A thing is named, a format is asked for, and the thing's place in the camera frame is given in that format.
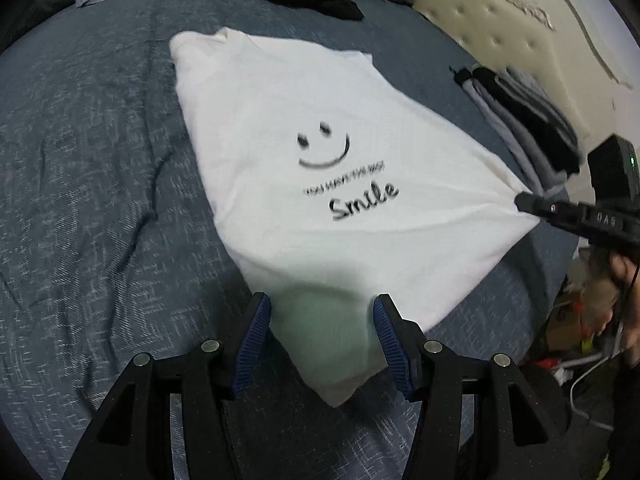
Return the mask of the person's right hand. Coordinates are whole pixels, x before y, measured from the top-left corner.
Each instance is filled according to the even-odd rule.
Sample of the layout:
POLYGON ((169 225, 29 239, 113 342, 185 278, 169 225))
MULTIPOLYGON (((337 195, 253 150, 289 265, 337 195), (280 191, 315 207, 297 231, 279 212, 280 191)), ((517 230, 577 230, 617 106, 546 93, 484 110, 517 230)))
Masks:
POLYGON ((620 346, 629 364, 639 363, 639 267, 627 257, 591 248, 584 290, 584 327, 602 333, 614 318, 614 307, 625 310, 620 346))

